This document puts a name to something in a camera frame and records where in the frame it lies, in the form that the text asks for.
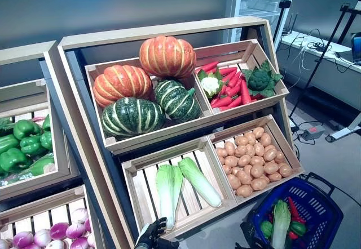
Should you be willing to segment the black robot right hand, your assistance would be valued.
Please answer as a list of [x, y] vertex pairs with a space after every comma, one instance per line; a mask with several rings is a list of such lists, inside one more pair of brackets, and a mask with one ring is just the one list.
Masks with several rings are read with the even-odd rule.
[[253, 238], [254, 238], [254, 226], [252, 223], [248, 221], [244, 221], [240, 224], [240, 227], [242, 229], [243, 235], [250, 246], [250, 248], [253, 248]]

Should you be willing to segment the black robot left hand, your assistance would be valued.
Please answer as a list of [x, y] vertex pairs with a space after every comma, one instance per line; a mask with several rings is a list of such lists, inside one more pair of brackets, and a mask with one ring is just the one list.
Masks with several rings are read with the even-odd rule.
[[169, 240], [160, 238], [165, 232], [167, 218], [162, 217], [151, 224], [147, 224], [141, 231], [135, 249], [140, 248], [155, 248], [155, 249], [176, 249], [179, 247], [179, 242], [171, 242]]

